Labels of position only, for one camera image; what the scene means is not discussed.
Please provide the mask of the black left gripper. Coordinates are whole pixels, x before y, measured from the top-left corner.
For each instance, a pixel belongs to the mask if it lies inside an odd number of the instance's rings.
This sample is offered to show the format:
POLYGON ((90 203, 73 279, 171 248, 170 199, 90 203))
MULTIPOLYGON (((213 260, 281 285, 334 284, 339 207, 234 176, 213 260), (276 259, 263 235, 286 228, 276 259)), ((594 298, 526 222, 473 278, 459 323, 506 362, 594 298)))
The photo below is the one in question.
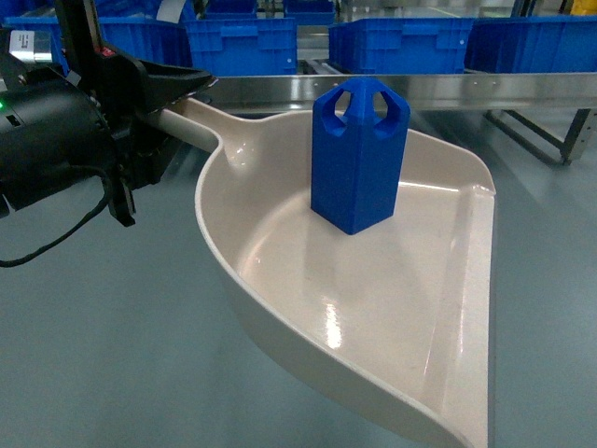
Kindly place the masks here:
POLYGON ((94 53, 89 71, 65 74, 55 63, 31 64, 4 49, 1 76, 1 215, 24 209, 97 176, 100 206, 123 226, 134 223, 132 191, 158 184, 177 148, 141 122, 181 98, 209 88, 210 72, 94 53))

